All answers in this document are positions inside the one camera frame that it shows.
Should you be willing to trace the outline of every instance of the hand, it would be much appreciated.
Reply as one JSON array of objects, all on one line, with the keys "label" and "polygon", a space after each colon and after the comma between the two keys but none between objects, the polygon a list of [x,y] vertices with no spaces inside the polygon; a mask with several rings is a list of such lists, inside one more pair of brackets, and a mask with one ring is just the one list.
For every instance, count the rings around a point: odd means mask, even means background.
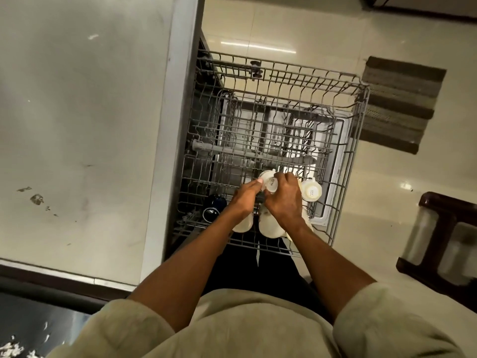
[{"label": "hand", "polygon": [[227,206],[227,210],[232,212],[237,223],[241,222],[252,211],[255,205],[255,196],[260,192],[263,179],[255,179],[244,183],[234,193],[234,197]]},{"label": "hand", "polygon": [[274,194],[265,190],[265,207],[277,220],[278,224],[289,231],[296,223],[304,222],[301,217],[301,192],[298,179],[291,172],[275,173],[278,180],[278,188]]}]

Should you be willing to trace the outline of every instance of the black pants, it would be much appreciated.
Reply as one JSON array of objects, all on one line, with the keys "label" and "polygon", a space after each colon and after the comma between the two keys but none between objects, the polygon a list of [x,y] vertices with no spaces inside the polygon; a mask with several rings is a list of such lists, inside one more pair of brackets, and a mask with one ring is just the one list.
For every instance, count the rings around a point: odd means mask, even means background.
[{"label": "black pants", "polygon": [[300,276],[291,256],[271,252],[287,250],[281,238],[268,239],[255,231],[238,238],[245,242],[257,239],[269,250],[260,250],[258,264],[257,250],[228,244],[217,258],[202,295],[223,288],[254,291],[306,307],[331,323],[318,293]]}]

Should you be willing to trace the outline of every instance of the shirt sleeve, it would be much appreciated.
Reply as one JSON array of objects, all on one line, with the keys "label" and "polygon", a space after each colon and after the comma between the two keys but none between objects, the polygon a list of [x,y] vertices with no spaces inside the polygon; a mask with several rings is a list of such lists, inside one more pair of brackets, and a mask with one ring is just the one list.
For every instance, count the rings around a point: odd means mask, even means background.
[{"label": "shirt sleeve", "polygon": [[343,308],[333,337],[349,358],[464,357],[446,334],[406,311],[379,283],[362,289]]},{"label": "shirt sleeve", "polygon": [[56,347],[47,358],[139,358],[173,335],[171,326],[148,307],[114,300],[87,321],[71,346]]}]

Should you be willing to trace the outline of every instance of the upper dish rack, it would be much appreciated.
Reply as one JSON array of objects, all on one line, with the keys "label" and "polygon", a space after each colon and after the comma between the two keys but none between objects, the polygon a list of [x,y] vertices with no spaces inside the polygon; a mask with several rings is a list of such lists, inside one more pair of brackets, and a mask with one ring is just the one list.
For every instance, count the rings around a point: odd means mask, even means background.
[{"label": "upper dish rack", "polygon": [[[230,201],[276,169],[321,184],[320,199],[304,206],[332,244],[368,98],[354,74],[200,50],[175,238],[207,226],[207,196]],[[230,243],[266,249],[238,234]],[[283,253],[299,255],[293,244]]]}]

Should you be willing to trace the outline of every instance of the brown doormat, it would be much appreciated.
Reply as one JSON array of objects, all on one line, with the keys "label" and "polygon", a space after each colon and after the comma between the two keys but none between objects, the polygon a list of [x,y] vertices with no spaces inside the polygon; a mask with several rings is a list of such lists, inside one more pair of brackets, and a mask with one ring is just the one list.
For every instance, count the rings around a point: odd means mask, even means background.
[{"label": "brown doormat", "polygon": [[360,139],[416,154],[445,72],[371,56],[362,77],[371,94]]}]

